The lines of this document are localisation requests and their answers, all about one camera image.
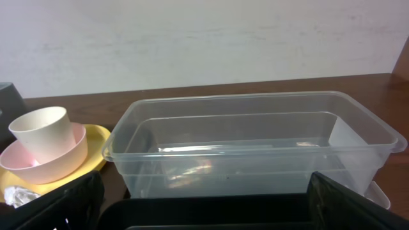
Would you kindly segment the pink bowl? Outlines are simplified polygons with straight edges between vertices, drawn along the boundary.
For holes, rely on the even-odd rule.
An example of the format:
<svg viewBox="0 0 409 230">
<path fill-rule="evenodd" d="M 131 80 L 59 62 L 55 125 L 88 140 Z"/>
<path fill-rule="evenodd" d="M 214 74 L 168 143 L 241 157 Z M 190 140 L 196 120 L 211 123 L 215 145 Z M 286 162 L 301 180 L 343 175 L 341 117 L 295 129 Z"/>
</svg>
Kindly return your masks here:
<svg viewBox="0 0 409 230">
<path fill-rule="evenodd" d="M 73 123 L 72 126 L 76 145 L 60 157 L 39 163 L 19 141 L 15 141 L 1 153 L 1 167 L 32 184 L 50 183 L 68 176 L 88 155 L 85 126 L 79 123 Z"/>
</svg>

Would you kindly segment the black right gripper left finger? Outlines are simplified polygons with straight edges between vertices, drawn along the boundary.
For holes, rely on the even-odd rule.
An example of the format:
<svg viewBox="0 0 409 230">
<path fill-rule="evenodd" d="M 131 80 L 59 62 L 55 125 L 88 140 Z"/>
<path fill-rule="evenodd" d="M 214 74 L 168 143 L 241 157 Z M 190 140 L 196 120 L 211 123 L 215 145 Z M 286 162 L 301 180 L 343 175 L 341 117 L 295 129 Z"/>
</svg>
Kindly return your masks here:
<svg viewBox="0 0 409 230">
<path fill-rule="evenodd" d="M 104 184 L 91 171 L 14 210 L 1 208 L 1 230 L 96 229 Z"/>
</svg>

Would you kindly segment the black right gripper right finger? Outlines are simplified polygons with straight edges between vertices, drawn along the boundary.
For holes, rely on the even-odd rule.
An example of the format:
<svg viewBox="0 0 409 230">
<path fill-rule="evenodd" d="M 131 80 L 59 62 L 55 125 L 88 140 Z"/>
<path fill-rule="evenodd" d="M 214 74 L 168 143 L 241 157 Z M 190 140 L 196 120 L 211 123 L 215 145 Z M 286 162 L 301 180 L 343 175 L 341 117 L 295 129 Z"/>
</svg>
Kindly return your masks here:
<svg viewBox="0 0 409 230">
<path fill-rule="evenodd" d="M 408 221 L 320 172 L 307 187 L 311 220 L 319 230 L 408 230 Z"/>
</svg>

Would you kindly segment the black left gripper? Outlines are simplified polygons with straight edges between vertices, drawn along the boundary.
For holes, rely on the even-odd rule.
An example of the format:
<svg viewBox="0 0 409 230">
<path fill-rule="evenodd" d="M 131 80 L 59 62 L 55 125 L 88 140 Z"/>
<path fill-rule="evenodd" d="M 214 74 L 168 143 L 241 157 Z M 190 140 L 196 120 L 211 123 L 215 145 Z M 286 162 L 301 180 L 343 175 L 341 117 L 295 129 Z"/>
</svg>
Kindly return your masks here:
<svg viewBox="0 0 409 230">
<path fill-rule="evenodd" d="M 9 131 L 9 124 L 27 113 L 23 98 L 11 82 L 1 83 L 1 152 L 14 140 L 14 135 Z"/>
</svg>

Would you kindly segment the cream cup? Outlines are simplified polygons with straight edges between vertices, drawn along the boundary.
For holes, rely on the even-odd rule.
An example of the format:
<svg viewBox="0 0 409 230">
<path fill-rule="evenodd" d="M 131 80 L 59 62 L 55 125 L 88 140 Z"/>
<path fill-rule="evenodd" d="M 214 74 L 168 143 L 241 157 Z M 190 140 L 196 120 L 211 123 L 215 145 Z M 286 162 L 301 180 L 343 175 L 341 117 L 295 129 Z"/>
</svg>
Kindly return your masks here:
<svg viewBox="0 0 409 230">
<path fill-rule="evenodd" d="M 40 164 L 60 157 L 76 145 L 64 107 L 31 111 L 12 121 L 8 129 Z"/>
</svg>

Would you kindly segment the white napkin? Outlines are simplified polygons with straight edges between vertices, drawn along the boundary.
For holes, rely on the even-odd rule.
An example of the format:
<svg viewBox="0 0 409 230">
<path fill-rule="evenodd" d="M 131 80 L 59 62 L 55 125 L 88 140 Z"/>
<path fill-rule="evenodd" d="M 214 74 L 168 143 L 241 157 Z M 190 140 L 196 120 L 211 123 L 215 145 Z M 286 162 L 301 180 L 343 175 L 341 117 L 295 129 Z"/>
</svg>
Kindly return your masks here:
<svg viewBox="0 0 409 230">
<path fill-rule="evenodd" d="M 14 208 L 19 208 L 39 197 L 40 194 L 20 186 L 10 186 L 4 190 L 5 203 Z"/>
</svg>

